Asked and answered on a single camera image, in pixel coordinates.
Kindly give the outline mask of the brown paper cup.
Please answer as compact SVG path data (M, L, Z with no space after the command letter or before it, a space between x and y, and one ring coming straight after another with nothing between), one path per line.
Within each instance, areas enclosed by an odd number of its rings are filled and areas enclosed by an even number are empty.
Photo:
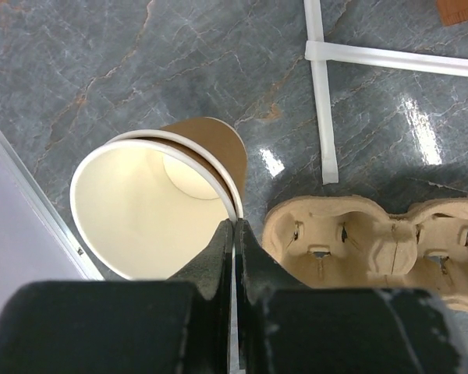
M237 215L212 170L165 143L126 139L89 153L70 205L83 241L127 280L165 279Z
M110 141L124 139L158 140L185 150L205 167L212 166L213 176L222 181L222 187L229 194L236 216L244 216L246 147L230 124L212 117L189 118L160 129L124 132Z

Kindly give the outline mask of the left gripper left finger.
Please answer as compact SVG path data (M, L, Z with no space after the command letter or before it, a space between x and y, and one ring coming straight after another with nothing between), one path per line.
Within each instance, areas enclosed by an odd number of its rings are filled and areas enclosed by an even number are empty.
M226 373L233 228L167 280L42 281L0 314L0 373Z

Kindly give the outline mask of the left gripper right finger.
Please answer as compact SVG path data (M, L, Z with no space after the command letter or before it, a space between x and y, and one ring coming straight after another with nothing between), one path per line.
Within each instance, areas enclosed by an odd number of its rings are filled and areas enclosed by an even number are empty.
M313 289L236 223L239 363L248 373L468 373L448 309L419 288Z

